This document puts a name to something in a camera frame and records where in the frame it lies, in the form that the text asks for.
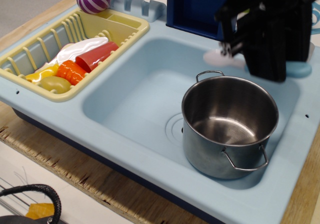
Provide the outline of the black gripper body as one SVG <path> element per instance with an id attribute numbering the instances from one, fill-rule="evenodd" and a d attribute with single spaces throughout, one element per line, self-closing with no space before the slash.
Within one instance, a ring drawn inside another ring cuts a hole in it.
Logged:
<path id="1" fill-rule="evenodd" d="M 248 46 L 249 34 L 259 27 L 258 21 L 279 18 L 303 4 L 315 0 L 226 0 L 215 14 L 221 23 L 221 54 L 233 57 Z"/>

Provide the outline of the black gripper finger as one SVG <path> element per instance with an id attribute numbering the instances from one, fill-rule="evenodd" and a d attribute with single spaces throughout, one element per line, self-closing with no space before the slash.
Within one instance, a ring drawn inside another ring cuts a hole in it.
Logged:
<path id="1" fill-rule="evenodd" d="M 251 32 L 243 55 L 251 75 L 274 82 L 286 79 L 284 21 L 267 21 Z"/>
<path id="2" fill-rule="evenodd" d="M 312 5 L 286 1 L 284 6 L 284 61 L 305 62 L 309 56 Z"/>

